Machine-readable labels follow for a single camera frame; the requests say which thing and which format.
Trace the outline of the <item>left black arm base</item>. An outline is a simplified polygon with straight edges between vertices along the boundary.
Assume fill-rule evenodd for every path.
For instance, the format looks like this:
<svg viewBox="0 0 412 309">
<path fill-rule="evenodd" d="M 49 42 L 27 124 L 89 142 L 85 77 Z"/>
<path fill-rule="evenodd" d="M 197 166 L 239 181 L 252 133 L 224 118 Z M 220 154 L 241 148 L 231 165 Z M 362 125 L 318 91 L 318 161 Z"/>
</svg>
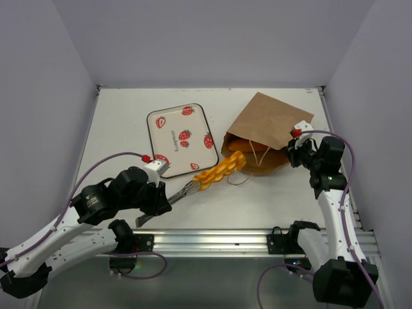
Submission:
<svg viewBox="0 0 412 309">
<path fill-rule="evenodd" d="M 151 252 L 153 250 L 153 234 L 133 234 L 131 238 L 121 241 L 114 254 L 132 254 L 138 252 Z M 136 256 L 110 256 L 109 268 L 120 274 L 130 274 L 137 266 Z"/>
</svg>

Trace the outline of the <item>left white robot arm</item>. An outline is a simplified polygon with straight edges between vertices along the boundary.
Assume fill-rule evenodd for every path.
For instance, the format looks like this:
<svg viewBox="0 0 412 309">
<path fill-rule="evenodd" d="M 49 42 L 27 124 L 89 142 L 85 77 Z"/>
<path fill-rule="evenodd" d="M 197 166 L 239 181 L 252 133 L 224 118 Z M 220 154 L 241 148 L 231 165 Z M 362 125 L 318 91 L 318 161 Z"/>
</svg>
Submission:
<svg viewBox="0 0 412 309">
<path fill-rule="evenodd" d="M 154 161 L 130 167 L 116 178 L 84 187 L 65 213 L 27 241 L 1 249 L 1 289 L 17 298 L 42 290 L 58 273 L 99 254 L 134 256 L 146 245 L 134 236 L 119 211 L 138 209 L 146 216 L 171 211 L 160 177 L 165 168 Z"/>
</svg>

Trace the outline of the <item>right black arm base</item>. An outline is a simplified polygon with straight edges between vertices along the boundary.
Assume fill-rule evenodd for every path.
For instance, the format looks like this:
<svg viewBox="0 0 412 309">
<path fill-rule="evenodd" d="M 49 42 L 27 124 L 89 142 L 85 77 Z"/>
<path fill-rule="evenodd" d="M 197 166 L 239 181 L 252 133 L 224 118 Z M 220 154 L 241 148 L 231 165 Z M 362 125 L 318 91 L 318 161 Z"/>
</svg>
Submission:
<svg viewBox="0 0 412 309">
<path fill-rule="evenodd" d="M 289 226 L 288 232 L 283 233 L 278 226 L 272 228 L 272 232 L 267 234 L 267 249 L 269 254 L 304 254 L 304 258 L 286 259 L 292 262 L 293 265 L 303 267 L 305 270 L 311 269 L 311 264 L 304 253 L 303 249 L 298 245 L 297 238 L 299 232 L 304 229 L 321 231 L 316 223 L 308 221 L 294 221 Z"/>
</svg>

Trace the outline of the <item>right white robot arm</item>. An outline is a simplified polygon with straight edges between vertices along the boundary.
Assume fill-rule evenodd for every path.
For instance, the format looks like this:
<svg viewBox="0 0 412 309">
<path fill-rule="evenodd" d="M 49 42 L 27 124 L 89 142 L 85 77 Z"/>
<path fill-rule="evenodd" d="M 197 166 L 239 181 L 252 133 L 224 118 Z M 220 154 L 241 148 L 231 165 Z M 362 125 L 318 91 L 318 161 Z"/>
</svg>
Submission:
<svg viewBox="0 0 412 309">
<path fill-rule="evenodd" d="M 367 262 L 353 227 L 348 182 L 341 173 L 344 149 L 344 142 L 333 136 L 324 137 L 318 148 L 310 138 L 289 141 L 290 165 L 310 172 L 310 187 L 321 208 L 328 240 L 323 241 L 316 224 L 296 221 L 286 244 L 292 252 L 304 251 L 308 257 L 317 301 L 364 308 L 377 290 L 379 271 Z"/>
</svg>

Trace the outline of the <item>metal tongs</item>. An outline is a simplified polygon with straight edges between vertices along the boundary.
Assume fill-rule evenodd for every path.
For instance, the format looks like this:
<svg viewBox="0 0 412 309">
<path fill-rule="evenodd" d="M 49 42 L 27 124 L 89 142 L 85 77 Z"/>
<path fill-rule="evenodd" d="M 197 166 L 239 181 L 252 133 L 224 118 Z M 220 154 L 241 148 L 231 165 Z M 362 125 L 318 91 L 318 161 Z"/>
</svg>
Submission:
<svg viewBox="0 0 412 309">
<path fill-rule="evenodd" d="M 190 194 L 198 192 L 199 189 L 199 182 L 189 181 L 177 193 L 168 198 L 166 196 L 166 184 L 159 182 L 158 187 L 149 190 L 148 200 L 140 207 L 140 212 L 143 215 L 135 220 L 136 228 L 142 227 L 156 216 L 171 212 L 174 203 Z"/>
</svg>

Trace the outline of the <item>brown paper bag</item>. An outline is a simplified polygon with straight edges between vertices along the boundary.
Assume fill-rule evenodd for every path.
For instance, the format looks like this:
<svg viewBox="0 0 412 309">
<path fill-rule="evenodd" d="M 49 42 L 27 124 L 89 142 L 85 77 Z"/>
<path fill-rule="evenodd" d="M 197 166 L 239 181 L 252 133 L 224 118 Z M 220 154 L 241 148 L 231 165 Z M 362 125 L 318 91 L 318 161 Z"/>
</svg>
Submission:
<svg viewBox="0 0 412 309">
<path fill-rule="evenodd" d="M 227 158 L 231 140 L 242 138 L 270 147 L 266 151 L 244 153 L 246 166 L 243 173 L 270 174 L 290 164 L 286 147 L 292 139 L 292 128 L 302 120 L 310 123 L 314 115 L 276 98 L 257 92 L 245 106 L 223 138 L 221 154 Z"/>
</svg>

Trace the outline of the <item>braided fake bread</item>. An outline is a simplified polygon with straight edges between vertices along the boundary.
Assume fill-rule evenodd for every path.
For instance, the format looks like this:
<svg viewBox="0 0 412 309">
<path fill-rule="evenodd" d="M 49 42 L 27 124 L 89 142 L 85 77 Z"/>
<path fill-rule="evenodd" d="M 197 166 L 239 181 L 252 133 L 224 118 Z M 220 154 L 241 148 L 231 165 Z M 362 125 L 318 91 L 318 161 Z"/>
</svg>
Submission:
<svg viewBox="0 0 412 309">
<path fill-rule="evenodd" d="M 246 166 L 244 154 L 241 151 L 236 151 L 213 168 L 194 176 L 192 183 L 198 187 L 199 191 L 204 191 L 213 183 L 222 181 L 224 177 L 230 176 L 233 172 L 241 171 L 244 166 Z"/>
</svg>

